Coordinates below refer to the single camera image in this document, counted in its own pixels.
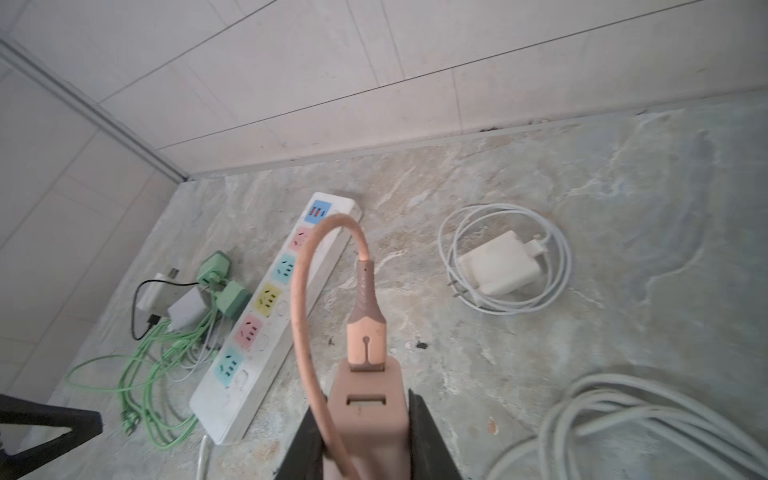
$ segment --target gray stone floor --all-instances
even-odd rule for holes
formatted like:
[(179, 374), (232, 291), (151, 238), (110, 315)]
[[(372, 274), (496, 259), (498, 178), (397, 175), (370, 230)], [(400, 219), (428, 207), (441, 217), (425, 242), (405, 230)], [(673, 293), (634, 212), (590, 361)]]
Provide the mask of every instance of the gray stone floor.
[[(175, 266), (189, 280), (224, 250), (234, 276), (257, 286), (321, 190), (362, 206), (391, 354), (466, 478), (482, 478), (534, 432), (568, 383), (590, 372), (672, 383), (765, 444), (767, 185), (768, 94), (182, 184), (77, 361), (134, 348), (131, 293), (157, 271)], [(548, 309), (490, 317), (451, 298), (437, 228), (455, 208), (487, 202), (536, 209), (570, 240), (570, 286)], [(348, 247), (310, 317), (326, 389), (345, 352), (354, 256)], [(417, 349), (419, 341), (429, 347)], [(106, 362), (80, 378), (108, 385), (120, 368)], [(182, 413), (193, 388), (170, 391)], [(202, 431), (159, 452), (142, 428), (123, 434), (114, 396), (60, 385), (51, 403), (102, 411), (104, 434), (32, 478), (194, 477)], [(214, 449), (208, 478), (272, 478), (305, 409), (291, 355), (243, 441)], [(632, 427), (578, 451), (585, 478), (717, 478)], [(510, 474), (537, 478), (532, 462)]]

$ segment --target white cable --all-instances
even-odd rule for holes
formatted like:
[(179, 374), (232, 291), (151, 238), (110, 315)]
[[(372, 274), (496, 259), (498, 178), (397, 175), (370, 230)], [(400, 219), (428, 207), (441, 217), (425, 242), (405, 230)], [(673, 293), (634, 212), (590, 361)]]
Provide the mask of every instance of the white cable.
[(197, 474), (196, 480), (205, 479), (205, 466), (208, 463), (208, 449), (210, 446), (210, 437), (206, 433), (200, 440), (200, 451), (197, 453)]
[[(210, 322), (210, 325), (208, 326), (208, 332), (205, 334), (205, 342), (203, 342), (203, 348), (205, 348), (205, 346), (208, 344), (208, 340), (210, 339), (210, 333), (211, 333), (212, 331), (214, 331), (214, 324), (215, 324), (215, 323), (216, 323), (216, 317), (214, 316), (214, 319), (213, 319), (213, 320)], [(169, 379), (171, 382), (183, 382), (184, 380), (186, 380), (186, 379), (190, 378), (190, 377), (192, 376), (192, 374), (194, 373), (194, 371), (195, 371), (195, 370), (197, 370), (197, 367), (198, 367), (198, 366), (199, 366), (201, 363), (205, 362), (205, 361), (207, 360), (207, 358), (208, 358), (208, 357), (209, 357), (208, 355), (203, 355), (203, 354), (200, 354), (200, 356), (198, 356), (198, 357), (197, 357), (197, 361), (194, 363), (194, 365), (193, 365), (193, 366), (192, 366), (192, 368), (190, 369), (189, 373), (188, 373), (188, 374), (186, 374), (185, 376), (181, 377), (180, 379), (175, 379), (175, 378), (174, 378), (174, 377), (173, 377), (173, 376), (170, 374), (170, 370), (169, 370), (169, 371), (167, 371), (167, 372), (165, 372), (165, 376), (167, 376), (167, 377), (168, 377), (168, 379)]]
[[(446, 250), (443, 247), (442, 242), (445, 225), (454, 216), (462, 212), (464, 213), (464, 217), (456, 227), (451, 245)], [(478, 222), (505, 214), (523, 215), (537, 222), (545, 232), (545, 238), (541, 240), (541, 244), (547, 247), (548, 251), (554, 249), (558, 252), (558, 269), (554, 274), (549, 253), (547, 252), (544, 254), (547, 281), (544, 290), (529, 300), (513, 302), (485, 295), (474, 288), (457, 267), (459, 258), (457, 245), (459, 239)], [(459, 299), (473, 309), (491, 315), (512, 315), (515, 313), (530, 313), (540, 310), (554, 302), (554, 299), (556, 299), (565, 288), (565, 285), (568, 283), (568, 277), (571, 275), (571, 248), (568, 246), (568, 241), (565, 239), (565, 235), (563, 235), (554, 223), (547, 220), (542, 215), (537, 214), (528, 208), (520, 207), (519, 205), (485, 204), (460, 208), (443, 220), (440, 225), (440, 230), (438, 231), (437, 244), (440, 258), (442, 258), (442, 262), (445, 264), (448, 280), (453, 291), (458, 294)], [(457, 283), (464, 288), (464, 291), (457, 288)]]
[[(674, 402), (677, 406), (651, 405), (612, 388), (615, 386), (643, 390)], [(605, 412), (606, 415), (574, 426), (577, 415), (585, 410)], [(725, 478), (747, 480), (747, 476), (735, 465), (768, 478), (768, 451), (703, 403), (663, 383), (629, 375), (599, 373), (571, 384), (566, 390), (565, 399), (552, 407), (545, 416), (538, 437), (508, 450), (494, 463), (485, 480), (501, 478), (510, 465), (534, 451), (538, 451), (539, 470), (544, 480), (550, 478), (550, 457), (554, 458), (556, 478), (578, 480), (581, 476), (571, 440), (625, 422), (637, 422), (670, 440), (709, 463)]]
[[(223, 319), (220, 319), (219, 322), (217, 323), (216, 336), (214, 337), (215, 340), (212, 345), (218, 345), (219, 341), (221, 341), (221, 333), (224, 330), (223, 324), (224, 324)], [(189, 365), (184, 365), (183, 363), (180, 363), (179, 366), (185, 370), (196, 369), (199, 363), (207, 362), (208, 360), (211, 360), (214, 354), (217, 352), (218, 350), (212, 347), (208, 343), (208, 339), (206, 338), (205, 343), (200, 344), (200, 347), (197, 349), (197, 352), (195, 352), (194, 349), (187, 350), (187, 353), (185, 354), (184, 357), (185, 359), (188, 359), (191, 363)]]

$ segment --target white power strip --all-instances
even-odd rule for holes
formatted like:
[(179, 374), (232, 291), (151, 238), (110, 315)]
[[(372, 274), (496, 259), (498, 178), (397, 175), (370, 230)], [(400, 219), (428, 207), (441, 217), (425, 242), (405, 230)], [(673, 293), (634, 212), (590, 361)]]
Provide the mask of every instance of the white power strip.
[[(268, 274), (232, 328), (221, 351), (190, 399), (190, 407), (217, 445), (238, 442), (285, 361), (290, 328), (290, 280), (299, 248), (312, 228), (331, 214), (362, 215), (354, 200), (315, 193), (290, 232)], [(349, 241), (336, 229), (317, 247), (306, 289), (311, 310)]]

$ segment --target wall tile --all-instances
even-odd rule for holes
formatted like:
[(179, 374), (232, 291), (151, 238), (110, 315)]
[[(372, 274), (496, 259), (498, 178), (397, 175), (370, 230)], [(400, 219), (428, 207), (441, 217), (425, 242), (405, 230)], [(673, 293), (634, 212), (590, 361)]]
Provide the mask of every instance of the wall tile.
[(265, 122), (186, 141), (162, 151), (176, 165), (190, 172), (262, 164), (286, 156), (283, 146)]
[(62, 175), (58, 179), (56, 185), (53, 186), (53, 191), (115, 222), (119, 221), (125, 212), (126, 207), (106, 198), (68, 175)]
[(280, 0), (104, 107), (165, 147), (376, 86), (345, 0)]
[(3, 0), (0, 2), (0, 29), (9, 30), (27, 0)]
[(8, 395), (46, 403), (92, 326), (89, 322), (58, 316), (8, 389)]
[(10, 235), (95, 131), (21, 75), (0, 83), (0, 235)]
[(686, 0), (382, 0), (406, 78)]
[(33, 349), (34, 343), (0, 338), (0, 363), (24, 363)]
[(0, 250), (3, 336), (39, 341), (117, 223), (50, 191)]
[(0, 338), (0, 393), (11, 386), (34, 349), (34, 343)]
[(184, 58), (142, 78), (102, 106), (155, 148), (239, 124)]
[(237, 0), (237, 5), (245, 15), (254, 13), (259, 8), (270, 3), (272, 0)]
[(21, 372), (23, 366), (23, 363), (0, 362), (0, 393), (6, 393), (8, 391), (8, 388), (10, 388), (13, 383), (13, 379), (15, 379), (18, 373)]
[(150, 175), (142, 191), (144, 192), (143, 194), (151, 195), (156, 200), (167, 204), (170, 202), (170, 198), (174, 195), (178, 186), (179, 184), (168, 178), (163, 172), (155, 170)]
[(395, 42), (379, 0), (347, 0), (379, 86), (404, 80)]
[(165, 207), (146, 189), (139, 194), (75, 288), (62, 314), (98, 321)]
[(458, 67), (465, 132), (766, 85), (766, 25), (760, 0), (698, 2)]
[(234, 0), (32, 0), (12, 35), (96, 101), (215, 35)]
[(225, 25), (232, 25), (245, 16), (237, 0), (209, 0), (208, 3)]
[(146, 161), (109, 135), (99, 132), (66, 174), (127, 207), (153, 171), (154, 167)]
[(290, 157), (376, 147), (461, 130), (450, 71), (266, 121)]

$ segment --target white charger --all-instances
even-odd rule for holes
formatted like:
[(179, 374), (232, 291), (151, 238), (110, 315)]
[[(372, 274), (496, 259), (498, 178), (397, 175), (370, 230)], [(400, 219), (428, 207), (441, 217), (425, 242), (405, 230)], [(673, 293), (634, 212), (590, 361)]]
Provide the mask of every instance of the white charger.
[[(462, 214), (448, 248), (443, 230), (448, 222)], [(545, 235), (523, 243), (510, 230), (482, 244), (469, 253), (458, 255), (458, 241), (477, 223), (502, 214), (528, 217), (539, 224)], [(571, 275), (571, 248), (560, 229), (533, 210), (513, 204), (484, 204), (463, 207), (448, 215), (437, 236), (440, 258), (445, 264), (449, 286), (465, 305), (491, 315), (513, 315), (540, 310), (560, 295)], [(553, 266), (551, 253), (557, 258)], [(542, 256), (547, 280), (538, 295), (526, 300), (504, 300), (500, 296), (527, 285), (542, 275), (535, 257)]]
[(513, 230), (508, 230), (461, 255), (458, 268), (469, 284), (485, 295), (504, 295), (540, 277), (541, 266), (535, 257), (545, 251), (538, 240), (522, 243)]
[(210, 310), (210, 297), (197, 286), (190, 288), (179, 300), (168, 307), (169, 332), (179, 332), (196, 326)]
[(162, 281), (151, 282), (144, 287), (141, 298), (136, 302), (136, 308), (150, 315), (168, 316), (168, 307), (184, 294), (183, 289), (174, 285), (175, 272), (178, 270), (172, 270), (171, 276), (155, 273), (154, 280)]

